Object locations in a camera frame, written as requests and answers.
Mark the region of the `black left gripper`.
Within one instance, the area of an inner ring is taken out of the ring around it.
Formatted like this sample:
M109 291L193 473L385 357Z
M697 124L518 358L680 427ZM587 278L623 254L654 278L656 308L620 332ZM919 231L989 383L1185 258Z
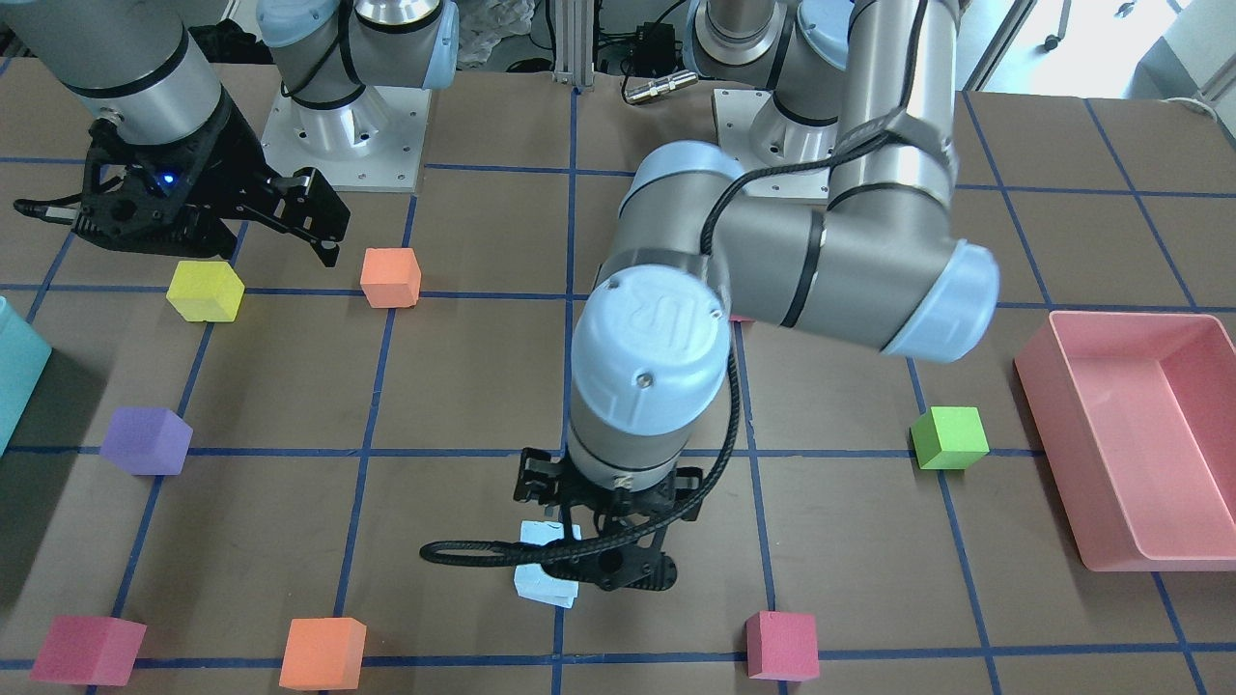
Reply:
M569 458L552 460L549 453L525 448L514 500L555 506L561 523L570 522L577 506L592 511L597 534L591 540L548 543L550 554L538 561L548 575L590 582L604 591L666 591L677 580L674 559L661 549L667 527L650 532L639 527L661 518L696 519L698 510L684 510L684 505L696 496L703 480L700 467L674 466L644 491L604 488L583 479Z

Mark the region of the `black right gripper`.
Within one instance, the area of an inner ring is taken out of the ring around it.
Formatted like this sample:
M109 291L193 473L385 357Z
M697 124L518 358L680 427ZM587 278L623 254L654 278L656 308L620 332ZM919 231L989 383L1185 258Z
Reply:
M227 260L236 237L225 221L241 219L299 237L325 267L337 265L351 220L344 198L318 168L278 177L229 93L198 131L172 143L129 143L103 117L89 134L70 231L98 247Z

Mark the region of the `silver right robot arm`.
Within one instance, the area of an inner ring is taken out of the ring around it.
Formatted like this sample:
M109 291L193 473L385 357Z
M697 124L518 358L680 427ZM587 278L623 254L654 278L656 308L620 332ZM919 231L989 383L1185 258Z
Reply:
M227 260L231 220L260 223L337 263L351 211L321 161L391 140L379 88L451 85L452 1L261 1L262 41L281 70L309 160L269 166L201 45L164 1L5 1L2 22L93 115L82 189L14 210L96 247Z

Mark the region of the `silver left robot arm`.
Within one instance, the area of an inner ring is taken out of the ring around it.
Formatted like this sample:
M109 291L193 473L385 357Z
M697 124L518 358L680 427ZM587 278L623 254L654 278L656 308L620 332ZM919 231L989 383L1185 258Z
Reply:
M662 553L734 450L730 317L952 362L990 322L993 252L950 234L959 1L693 1L693 70L770 92L761 169L701 141L637 167L574 331L562 458L527 449L514 497L562 538L478 542L606 591L670 589Z

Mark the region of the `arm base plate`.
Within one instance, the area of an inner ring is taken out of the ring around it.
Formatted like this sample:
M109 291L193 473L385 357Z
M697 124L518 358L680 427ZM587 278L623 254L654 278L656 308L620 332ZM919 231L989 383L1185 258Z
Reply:
M837 124L803 125L777 109L772 92L714 90L716 141L745 169L821 161L831 155Z
M283 176L313 167L339 192L412 194L421 171L434 92L368 87L357 101L315 110L274 99L261 142Z

